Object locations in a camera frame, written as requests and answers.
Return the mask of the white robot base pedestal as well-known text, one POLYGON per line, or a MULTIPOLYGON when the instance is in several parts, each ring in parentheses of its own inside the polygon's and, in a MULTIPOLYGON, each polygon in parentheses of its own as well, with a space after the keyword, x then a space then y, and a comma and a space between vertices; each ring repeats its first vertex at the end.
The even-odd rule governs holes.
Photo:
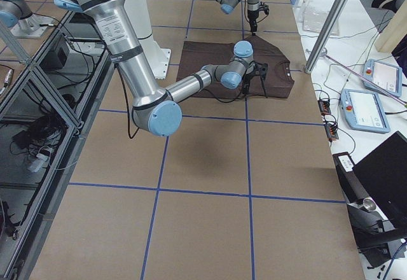
POLYGON ((167 76, 171 50, 160 48, 153 37, 146 0, 125 0, 125 10, 156 79, 167 76))

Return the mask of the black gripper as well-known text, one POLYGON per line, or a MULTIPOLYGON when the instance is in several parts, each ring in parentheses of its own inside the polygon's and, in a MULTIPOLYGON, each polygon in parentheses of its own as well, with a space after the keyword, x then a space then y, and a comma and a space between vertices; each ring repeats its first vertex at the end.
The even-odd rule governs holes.
POLYGON ((256 61, 252 61, 249 65, 249 72, 244 74, 242 78, 242 93, 244 95, 249 94, 249 88, 251 84, 251 80, 257 76, 258 73, 258 63, 256 61))
POLYGON ((254 31, 251 30, 251 35, 255 36, 257 34, 257 28, 258 28, 258 24, 257 24, 258 11, 257 10, 254 10, 254 11, 248 10, 247 18, 249 20, 250 29, 254 29, 254 31))

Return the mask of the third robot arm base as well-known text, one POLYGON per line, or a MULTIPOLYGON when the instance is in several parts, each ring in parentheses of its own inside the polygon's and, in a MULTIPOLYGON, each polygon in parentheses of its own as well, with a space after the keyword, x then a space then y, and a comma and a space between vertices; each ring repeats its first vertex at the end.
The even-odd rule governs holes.
POLYGON ((25 0, 1 0, 1 21, 17 38, 40 38, 53 26, 52 17, 33 13, 25 0))

